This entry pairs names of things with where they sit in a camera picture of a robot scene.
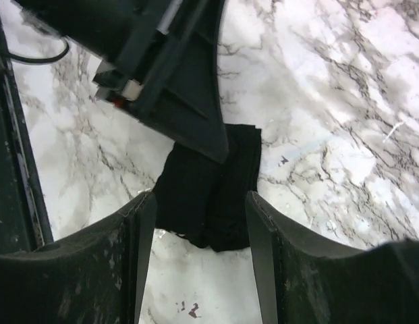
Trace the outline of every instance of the white marble countertop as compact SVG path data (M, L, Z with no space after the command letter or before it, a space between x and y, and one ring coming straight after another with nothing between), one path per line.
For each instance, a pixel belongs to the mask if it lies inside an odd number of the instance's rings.
M12 51L60 50L0 10ZM98 63L74 47L14 65L55 239L150 188L172 147L94 100ZM258 190L277 209L358 248L419 239L419 1L228 0L219 84L225 121L263 129ZM249 249L157 230L140 322L260 324Z

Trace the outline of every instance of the marble surface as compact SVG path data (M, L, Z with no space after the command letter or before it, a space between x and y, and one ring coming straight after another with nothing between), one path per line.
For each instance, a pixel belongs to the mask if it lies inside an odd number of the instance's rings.
M60 50L0 10L13 51ZM14 65L55 239L151 188L172 147L95 101L98 63L74 46ZM277 209L358 248L419 239L419 1L228 0L219 84L225 121L263 129L258 189ZM140 323L262 323L249 249L157 230Z

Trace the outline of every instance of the black plastic part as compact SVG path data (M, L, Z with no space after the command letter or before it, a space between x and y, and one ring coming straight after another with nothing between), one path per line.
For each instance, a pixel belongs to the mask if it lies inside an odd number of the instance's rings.
M361 251L296 223L255 192L246 208L264 324L419 324L419 242Z
M144 192L67 238L1 255L0 323L137 323L156 212Z
M220 163L228 154L217 80L224 0L16 0L60 35L105 59L99 98ZM167 30L169 6L179 9ZM121 97L128 80L140 96Z
M0 46L7 48L1 19ZM0 254L52 241L13 70L0 57Z

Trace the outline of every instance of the black fabric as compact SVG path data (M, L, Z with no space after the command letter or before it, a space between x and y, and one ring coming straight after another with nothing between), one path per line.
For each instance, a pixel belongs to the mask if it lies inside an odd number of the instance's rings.
M250 246L245 197L257 191L261 156L261 130L250 125L226 130L230 153L224 164L176 143L153 189L157 228L217 252Z

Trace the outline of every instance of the black cloth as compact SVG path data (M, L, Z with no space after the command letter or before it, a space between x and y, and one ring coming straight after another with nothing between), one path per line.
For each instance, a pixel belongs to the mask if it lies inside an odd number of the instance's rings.
M217 252L250 246L245 197L257 191L261 156L261 130L227 124L226 131L223 164L175 143L153 189L157 228Z

